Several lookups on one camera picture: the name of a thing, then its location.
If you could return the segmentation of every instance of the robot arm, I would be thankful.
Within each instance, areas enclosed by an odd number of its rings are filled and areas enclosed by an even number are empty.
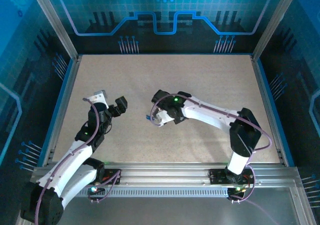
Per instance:
[[[104,90],[88,98],[98,112],[97,133],[95,134],[97,117],[91,106],[88,121],[75,136],[75,141],[68,152],[37,183],[26,184],[22,190],[21,218],[35,222],[37,201],[41,192],[46,188],[41,198],[38,224],[57,224],[65,207],[80,190],[88,184],[103,181],[104,163],[91,158],[91,155],[105,139],[105,134],[109,132],[108,128],[112,124],[112,118],[125,113],[128,107],[123,96],[115,100],[117,106],[109,106],[106,98]]]
[[[196,119],[229,134],[233,152],[225,173],[232,182],[238,180],[261,137],[260,131],[237,119],[242,117],[259,127],[249,109],[236,111],[220,108],[181,91],[170,95],[159,90],[151,101],[156,109],[150,119],[158,121],[159,127],[170,121],[179,124],[187,119]]]

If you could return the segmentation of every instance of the speckled work surface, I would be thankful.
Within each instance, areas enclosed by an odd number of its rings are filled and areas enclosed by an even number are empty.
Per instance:
[[[112,120],[112,131],[92,155],[104,162],[227,162],[229,135],[189,119],[156,127],[146,120],[153,95],[184,91],[221,108],[252,110],[271,133],[249,55],[84,55],[76,76],[53,160],[69,149],[88,118],[82,101],[104,89],[107,103],[122,95],[127,112]],[[267,144],[262,138],[258,147]],[[252,162],[278,163],[276,148],[257,152]]]

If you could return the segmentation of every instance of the metal pole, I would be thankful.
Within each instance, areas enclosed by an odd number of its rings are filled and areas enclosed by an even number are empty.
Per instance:
[[[50,2],[50,0],[37,0],[37,2],[39,3],[46,18],[48,19],[51,26],[53,27],[58,38],[60,39],[66,52],[69,54],[69,56],[72,60],[76,61],[78,58],[78,53],[77,53],[77,51],[76,51],[76,49],[75,49],[75,47],[69,37],[67,31],[65,30],[62,22],[60,21],[59,16],[54,9],[54,6]]]
[[[272,35],[274,34],[276,28],[278,27],[279,23],[283,19],[288,7],[290,6],[292,0],[280,0],[278,3],[269,23],[267,24],[260,40],[258,41],[254,51],[253,51],[253,60],[257,61],[264,49],[266,48],[269,40],[271,39]]]

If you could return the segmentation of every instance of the beige tabletop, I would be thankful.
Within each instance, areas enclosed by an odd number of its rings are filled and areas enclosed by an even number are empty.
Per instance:
[[[105,90],[108,104],[125,96],[126,113],[112,120],[112,131],[92,155],[103,162],[228,162],[229,135],[189,119],[156,127],[146,120],[159,90],[183,91],[212,105],[250,109],[271,134],[249,55],[84,55],[76,76],[53,160],[70,148],[88,119],[82,101]],[[267,144],[261,138],[257,147]],[[276,148],[254,154],[252,162],[278,163]]]

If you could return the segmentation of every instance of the glass panel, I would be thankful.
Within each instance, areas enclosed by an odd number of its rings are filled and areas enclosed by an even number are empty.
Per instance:
[[[1,0],[0,16],[0,218],[15,224],[70,58],[36,0]]]
[[[320,176],[320,0],[293,0],[260,59],[293,161],[311,192],[312,174]]]
[[[251,53],[279,0],[51,0],[80,54]]]

